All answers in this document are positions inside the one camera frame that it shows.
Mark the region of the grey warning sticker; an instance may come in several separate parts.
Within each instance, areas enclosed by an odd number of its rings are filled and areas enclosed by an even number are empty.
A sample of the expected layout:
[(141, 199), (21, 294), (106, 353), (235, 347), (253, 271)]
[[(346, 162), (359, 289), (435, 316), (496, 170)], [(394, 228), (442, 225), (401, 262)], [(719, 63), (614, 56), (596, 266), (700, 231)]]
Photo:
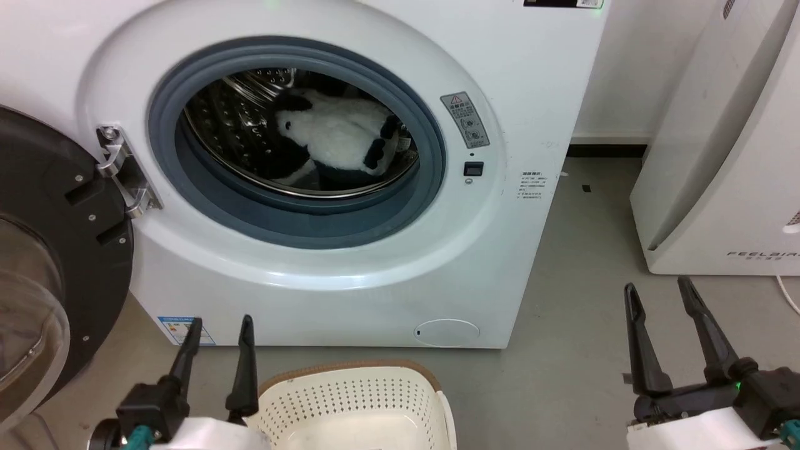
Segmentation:
[(483, 120), (466, 91), (442, 95), (441, 103), (457, 126), (469, 150), (491, 145)]

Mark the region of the blue energy label sticker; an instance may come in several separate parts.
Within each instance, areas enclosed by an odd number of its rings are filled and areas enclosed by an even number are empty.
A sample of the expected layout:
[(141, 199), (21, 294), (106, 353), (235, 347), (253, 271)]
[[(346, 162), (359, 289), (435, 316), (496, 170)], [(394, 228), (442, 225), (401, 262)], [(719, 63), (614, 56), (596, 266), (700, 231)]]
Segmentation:
[[(194, 317), (189, 316), (158, 316), (160, 324), (162, 324), (165, 332), (177, 345), (182, 345), (186, 336), (189, 335), (189, 328), (191, 328)], [(200, 328), (200, 346), (215, 346), (216, 342), (209, 335), (208, 330), (202, 325)]]

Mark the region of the round filter access cover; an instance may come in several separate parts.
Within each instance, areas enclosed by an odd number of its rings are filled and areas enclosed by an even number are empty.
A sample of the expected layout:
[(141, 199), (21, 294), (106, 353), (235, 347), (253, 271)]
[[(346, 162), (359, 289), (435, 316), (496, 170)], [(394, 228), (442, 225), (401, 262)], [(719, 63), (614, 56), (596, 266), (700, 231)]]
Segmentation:
[(433, 319), (417, 325), (414, 338), (435, 348), (473, 348), (480, 337), (479, 328), (460, 319)]

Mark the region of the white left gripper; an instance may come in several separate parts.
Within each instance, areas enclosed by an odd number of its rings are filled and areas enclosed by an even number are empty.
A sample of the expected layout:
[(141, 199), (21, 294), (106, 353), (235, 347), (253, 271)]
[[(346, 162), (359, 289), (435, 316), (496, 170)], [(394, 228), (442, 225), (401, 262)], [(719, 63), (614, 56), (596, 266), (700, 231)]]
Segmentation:
[(156, 384), (135, 384), (120, 403), (116, 415), (122, 435), (127, 438), (140, 425), (150, 427), (157, 438), (149, 450), (272, 450), (266, 434), (243, 426), (244, 419), (258, 413), (259, 396), (254, 324), (248, 314), (242, 319), (238, 336), (237, 368), (226, 398), (227, 422), (211, 417), (188, 418), (188, 387), (202, 325), (201, 318), (194, 318), (166, 375)]

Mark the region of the white air purifier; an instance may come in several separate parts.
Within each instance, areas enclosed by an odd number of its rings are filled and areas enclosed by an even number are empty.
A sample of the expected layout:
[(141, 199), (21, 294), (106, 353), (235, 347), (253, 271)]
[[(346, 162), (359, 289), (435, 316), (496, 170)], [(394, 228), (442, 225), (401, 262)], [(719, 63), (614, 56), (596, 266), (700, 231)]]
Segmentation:
[(800, 276), (800, 0), (718, 0), (630, 202), (653, 274)]

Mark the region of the black model label strip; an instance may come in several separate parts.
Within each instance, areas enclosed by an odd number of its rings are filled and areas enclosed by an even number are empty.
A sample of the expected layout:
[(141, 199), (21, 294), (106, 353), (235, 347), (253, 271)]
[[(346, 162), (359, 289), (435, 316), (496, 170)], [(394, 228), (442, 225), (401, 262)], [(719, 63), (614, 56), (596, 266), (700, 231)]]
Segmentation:
[(522, 0), (525, 8), (602, 9), (605, 0)]

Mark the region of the dark round washing machine door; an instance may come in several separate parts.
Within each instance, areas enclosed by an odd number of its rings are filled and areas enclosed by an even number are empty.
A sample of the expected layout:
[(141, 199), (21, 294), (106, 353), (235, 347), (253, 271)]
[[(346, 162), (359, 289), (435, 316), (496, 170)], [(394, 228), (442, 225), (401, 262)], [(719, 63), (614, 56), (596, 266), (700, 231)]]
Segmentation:
[(133, 227), (77, 143), (0, 107), (0, 435), (69, 384), (128, 295)]

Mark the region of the black and white plush toy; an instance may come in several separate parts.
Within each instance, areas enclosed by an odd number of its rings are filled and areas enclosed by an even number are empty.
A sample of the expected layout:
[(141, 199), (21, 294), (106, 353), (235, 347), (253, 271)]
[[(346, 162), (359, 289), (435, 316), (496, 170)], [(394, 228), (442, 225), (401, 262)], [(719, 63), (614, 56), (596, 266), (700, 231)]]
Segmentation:
[(272, 102), (271, 113), (279, 142), (307, 154), (331, 190), (382, 182), (410, 145), (399, 117), (371, 99), (289, 89)]

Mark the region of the steel perforated washer drum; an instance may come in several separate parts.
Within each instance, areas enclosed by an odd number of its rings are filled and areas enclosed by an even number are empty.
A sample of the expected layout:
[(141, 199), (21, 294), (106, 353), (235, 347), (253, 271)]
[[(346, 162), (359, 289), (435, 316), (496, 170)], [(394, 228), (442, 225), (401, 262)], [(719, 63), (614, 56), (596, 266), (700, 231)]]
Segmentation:
[(293, 67), (260, 67), (226, 75), (200, 89), (184, 106), (183, 125), (220, 168), (257, 192), (313, 200), (352, 199), (391, 187), (418, 168), (416, 142), (401, 120), (401, 136), (409, 142), (409, 149), (392, 162), (382, 182), (361, 190), (328, 188), (308, 155), (282, 145), (271, 125), (272, 103), (278, 95), (302, 88), (371, 99), (389, 108), (362, 88), (336, 77)]

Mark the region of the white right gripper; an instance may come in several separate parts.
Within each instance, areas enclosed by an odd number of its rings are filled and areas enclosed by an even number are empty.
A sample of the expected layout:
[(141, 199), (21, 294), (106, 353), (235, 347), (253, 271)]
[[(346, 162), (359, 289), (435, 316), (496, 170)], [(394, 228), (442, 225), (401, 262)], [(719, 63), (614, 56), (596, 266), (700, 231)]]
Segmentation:
[(646, 312), (634, 284), (624, 287), (634, 420), (627, 450), (768, 450), (780, 445), (783, 423), (800, 419), (800, 372), (760, 370), (739, 357), (688, 276), (678, 288), (694, 320), (705, 384), (674, 388), (658, 362)]

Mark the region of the white front-load washing machine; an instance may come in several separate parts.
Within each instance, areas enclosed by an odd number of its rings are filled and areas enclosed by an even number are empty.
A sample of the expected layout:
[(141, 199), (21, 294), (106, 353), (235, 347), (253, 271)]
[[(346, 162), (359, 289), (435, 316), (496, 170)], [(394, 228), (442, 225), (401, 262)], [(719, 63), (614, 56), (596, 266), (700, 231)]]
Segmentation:
[[(165, 334), (158, 316), (199, 316), (216, 345), (233, 345), (250, 314), (261, 346), (422, 347), (417, 325), (449, 318), (479, 328), (472, 348), (502, 349), (613, 2), (0, 0), (0, 108), (68, 137), (96, 165), (97, 126), (122, 128), (163, 205), (129, 217), (128, 293)], [(359, 247), (303, 249), (223, 227), (180, 196), (151, 150), (153, 94), (189, 55), (259, 36), (348, 49), (422, 98), (447, 155), (422, 216)], [(491, 145), (466, 148), (440, 101), (461, 91)], [(483, 175), (464, 177), (466, 161), (483, 161)]]

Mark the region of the chrome door hinge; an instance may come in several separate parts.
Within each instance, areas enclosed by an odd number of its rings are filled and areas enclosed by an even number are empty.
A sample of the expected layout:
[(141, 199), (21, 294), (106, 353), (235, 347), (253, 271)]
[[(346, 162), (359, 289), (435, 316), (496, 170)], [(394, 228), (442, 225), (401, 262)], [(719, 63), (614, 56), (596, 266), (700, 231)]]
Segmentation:
[(118, 125), (102, 124), (96, 128), (98, 144), (104, 160), (96, 166), (104, 178), (110, 178), (120, 190), (125, 202), (125, 214), (137, 219), (151, 210), (162, 210), (163, 204), (137, 157), (128, 138)]

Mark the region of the cream perforated laundry basket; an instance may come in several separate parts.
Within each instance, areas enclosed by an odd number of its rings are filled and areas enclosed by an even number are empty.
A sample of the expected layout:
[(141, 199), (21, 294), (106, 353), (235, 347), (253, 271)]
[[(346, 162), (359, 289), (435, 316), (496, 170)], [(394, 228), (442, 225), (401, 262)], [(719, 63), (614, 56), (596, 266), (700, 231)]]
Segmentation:
[(271, 450), (458, 450), (442, 384), (408, 359), (286, 371), (258, 393), (258, 411), (246, 424)]

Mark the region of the grey rubber door gasket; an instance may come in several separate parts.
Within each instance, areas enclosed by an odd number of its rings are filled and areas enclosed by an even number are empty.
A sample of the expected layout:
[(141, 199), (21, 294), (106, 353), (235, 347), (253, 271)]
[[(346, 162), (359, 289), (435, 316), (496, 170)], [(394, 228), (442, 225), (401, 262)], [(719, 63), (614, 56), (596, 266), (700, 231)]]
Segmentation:
[[(183, 125), (183, 110), (209, 83), (256, 68), (305, 69), (362, 88), (389, 106), (411, 132), (417, 169), (391, 187), (343, 200), (302, 199), (246, 187), (198, 145)], [(397, 233), (434, 202), (448, 161), (436, 117), (400, 77), (348, 49), (296, 37), (242, 38), (189, 55), (152, 95), (147, 128), (160, 170), (192, 207), (237, 233), (291, 248), (353, 248)]]

